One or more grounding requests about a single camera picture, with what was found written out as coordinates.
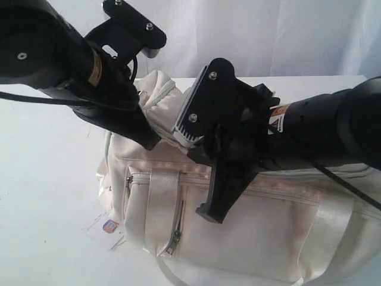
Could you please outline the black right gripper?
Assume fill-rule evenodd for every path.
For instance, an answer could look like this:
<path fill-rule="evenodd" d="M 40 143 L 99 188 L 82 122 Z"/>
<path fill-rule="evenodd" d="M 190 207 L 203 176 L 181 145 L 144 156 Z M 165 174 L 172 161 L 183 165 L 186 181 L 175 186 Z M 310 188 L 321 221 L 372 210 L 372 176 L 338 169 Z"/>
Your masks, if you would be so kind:
<path fill-rule="evenodd" d="M 267 115 L 280 102 L 265 84 L 252 87 L 261 99 L 255 108 L 244 110 L 239 129 L 232 131 L 218 125 L 187 153 L 195 163 L 213 166 L 207 200 L 196 209 L 200 217 L 212 223 L 224 221 L 258 175 L 261 147 L 267 137 Z"/>

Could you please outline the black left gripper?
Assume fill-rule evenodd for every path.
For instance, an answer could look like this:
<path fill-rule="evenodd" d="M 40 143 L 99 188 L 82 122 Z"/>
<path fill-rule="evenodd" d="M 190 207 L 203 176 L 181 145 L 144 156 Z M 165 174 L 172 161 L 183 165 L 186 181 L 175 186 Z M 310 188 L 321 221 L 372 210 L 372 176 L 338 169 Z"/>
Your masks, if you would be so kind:
<path fill-rule="evenodd" d="M 68 106 L 78 116 L 95 125 L 115 125 L 115 133 L 147 150 L 160 142 L 137 107 L 138 93 L 128 62 L 122 63 L 97 45 L 81 44 L 70 47 L 68 63 Z"/>

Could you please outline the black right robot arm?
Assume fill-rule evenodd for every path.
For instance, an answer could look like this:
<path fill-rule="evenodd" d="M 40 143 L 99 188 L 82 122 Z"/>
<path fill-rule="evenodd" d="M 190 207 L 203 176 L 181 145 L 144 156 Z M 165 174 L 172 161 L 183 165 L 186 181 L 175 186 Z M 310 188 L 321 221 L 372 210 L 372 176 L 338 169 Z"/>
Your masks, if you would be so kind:
<path fill-rule="evenodd" d="M 206 202 L 196 210 L 222 223 L 261 172 L 317 169 L 375 208 L 380 202 L 334 175 L 333 166 L 364 163 L 380 169 L 380 79 L 352 89 L 280 105 L 265 85 L 203 80 L 190 112 L 201 137 L 189 157 L 210 165 Z"/>

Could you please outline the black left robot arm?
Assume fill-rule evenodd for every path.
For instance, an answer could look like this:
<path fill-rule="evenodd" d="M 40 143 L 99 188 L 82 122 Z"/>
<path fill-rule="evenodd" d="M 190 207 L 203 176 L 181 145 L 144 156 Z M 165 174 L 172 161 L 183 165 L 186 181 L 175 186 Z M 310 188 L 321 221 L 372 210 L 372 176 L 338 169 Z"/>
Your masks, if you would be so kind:
<path fill-rule="evenodd" d="M 157 56 L 165 33 L 125 1 L 102 3 L 107 20 L 82 36 L 48 1 L 1 2 L 1 83 L 43 93 L 3 100 L 66 105 L 80 119 L 147 150 L 160 136 L 135 87 L 139 53 Z"/>

